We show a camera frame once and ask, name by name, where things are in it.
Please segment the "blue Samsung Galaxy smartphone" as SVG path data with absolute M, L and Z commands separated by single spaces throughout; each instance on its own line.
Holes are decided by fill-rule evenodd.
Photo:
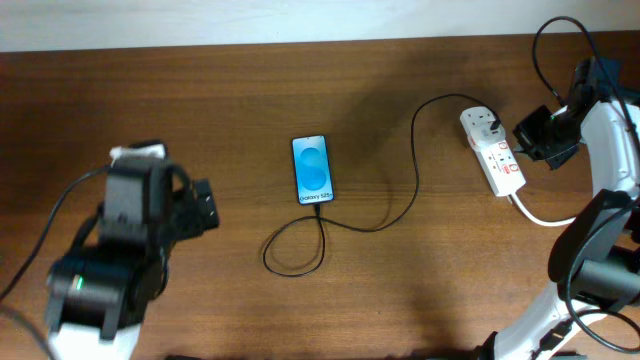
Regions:
M 292 154 L 300 205 L 314 205 L 334 200 L 326 137 L 314 135 L 294 138 Z

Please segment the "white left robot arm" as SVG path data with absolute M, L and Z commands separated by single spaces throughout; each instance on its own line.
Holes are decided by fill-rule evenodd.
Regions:
M 45 320 L 56 359 L 128 359 L 148 304 L 165 290 L 174 246 L 219 225 L 206 179 L 168 158 L 106 168 L 104 201 L 51 267 Z

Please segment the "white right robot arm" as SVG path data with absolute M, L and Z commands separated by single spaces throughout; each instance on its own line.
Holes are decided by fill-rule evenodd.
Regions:
M 619 65 L 592 57 L 575 69 L 563 107 L 541 106 L 513 130 L 517 152 L 551 169 L 588 149 L 593 198 L 563 232 L 549 257 L 543 292 L 512 325 L 492 333 L 475 359 L 556 359 L 584 332 L 601 345 L 634 355 L 590 326 L 639 304 L 639 252 L 617 246 L 639 238 L 639 95 L 618 85 Z

